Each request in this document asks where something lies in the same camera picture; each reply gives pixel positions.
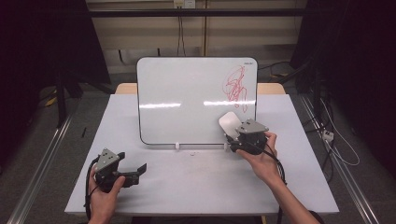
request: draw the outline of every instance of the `white cable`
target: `white cable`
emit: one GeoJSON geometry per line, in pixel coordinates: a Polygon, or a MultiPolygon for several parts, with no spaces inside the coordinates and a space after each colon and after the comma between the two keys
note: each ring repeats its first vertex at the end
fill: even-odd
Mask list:
{"type": "Polygon", "coordinates": [[[331,116],[330,116],[329,111],[327,110],[326,105],[324,104],[324,102],[323,102],[322,99],[320,99],[320,101],[322,102],[322,104],[323,104],[323,106],[324,106],[324,109],[326,110],[327,116],[329,116],[329,121],[332,123],[332,126],[334,127],[335,131],[336,131],[336,132],[340,135],[340,137],[349,145],[350,149],[352,149],[353,153],[355,153],[356,158],[358,159],[358,161],[357,161],[356,163],[352,163],[352,162],[345,161],[345,160],[341,157],[340,154],[338,154],[337,152],[335,152],[335,151],[332,149],[332,147],[329,147],[330,150],[331,150],[331,151],[334,153],[334,155],[335,155],[336,157],[338,157],[338,159],[340,159],[343,163],[348,164],[348,165],[353,165],[353,166],[359,165],[359,163],[361,163],[361,158],[359,158],[358,153],[357,153],[357,152],[355,151],[355,149],[348,143],[348,141],[344,138],[344,136],[341,135],[340,132],[338,132],[337,128],[335,127],[334,123],[332,122],[332,118],[331,118],[331,116]]]}

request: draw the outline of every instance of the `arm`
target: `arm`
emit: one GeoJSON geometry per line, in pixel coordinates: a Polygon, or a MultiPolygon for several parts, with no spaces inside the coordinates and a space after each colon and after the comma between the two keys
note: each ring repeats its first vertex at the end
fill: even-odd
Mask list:
{"type": "Polygon", "coordinates": [[[113,189],[109,193],[102,192],[97,187],[94,180],[95,171],[91,169],[90,173],[90,192],[92,217],[90,224],[109,223],[116,210],[117,195],[125,182],[125,176],[120,176],[114,183],[113,189]]]}
{"type": "MultiPolygon", "coordinates": [[[[265,135],[268,137],[265,150],[276,156],[276,134],[267,132],[265,135]]],[[[256,176],[270,188],[291,223],[318,223],[283,183],[276,162],[272,158],[264,153],[251,155],[241,149],[236,152],[250,163],[256,176]]]]}

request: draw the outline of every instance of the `power outlet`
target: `power outlet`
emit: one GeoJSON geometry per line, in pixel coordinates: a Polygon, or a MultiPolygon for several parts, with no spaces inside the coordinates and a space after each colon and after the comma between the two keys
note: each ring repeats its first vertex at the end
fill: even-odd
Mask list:
{"type": "Polygon", "coordinates": [[[174,8],[184,8],[184,0],[174,0],[174,8]]]}
{"type": "Polygon", "coordinates": [[[195,0],[184,0],[184,8],[195,8],[195,0]]]}
{"type": "Polygon", "coordinates": [[[323,130],[322,139],[328,141],[329,143],[334,139],[334,133],[323,130]]]}

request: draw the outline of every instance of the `whiteboard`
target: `whiteboard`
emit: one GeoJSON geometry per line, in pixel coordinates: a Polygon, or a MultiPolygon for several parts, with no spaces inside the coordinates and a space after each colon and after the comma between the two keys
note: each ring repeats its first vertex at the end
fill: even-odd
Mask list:
{"type": "Polygon", "coordinates": [[[256,118],[252,58],[147,57],[137,62],[140,138],[149,145],[224,144],[219,118],[256,118]]]}

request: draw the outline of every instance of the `black pole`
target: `black pole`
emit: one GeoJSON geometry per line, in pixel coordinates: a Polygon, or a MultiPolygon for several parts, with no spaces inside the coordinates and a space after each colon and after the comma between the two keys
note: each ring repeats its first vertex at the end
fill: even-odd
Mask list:
{"type": "Polygon", "coordinates": [[[62,81],[62,72],[58,72],[56,77],[56,98],[58,100],[58,126],[60,128],[66,120],[66,102],[64,100],[64,84],[62,81]]]}
{"type": "Polygon", "coordinates": [[[296,17],[333,13],[333,8],[182,8],[182,9],[92,9],[81,10],[38,10],[35,13],[66,17],[296,17]]]}

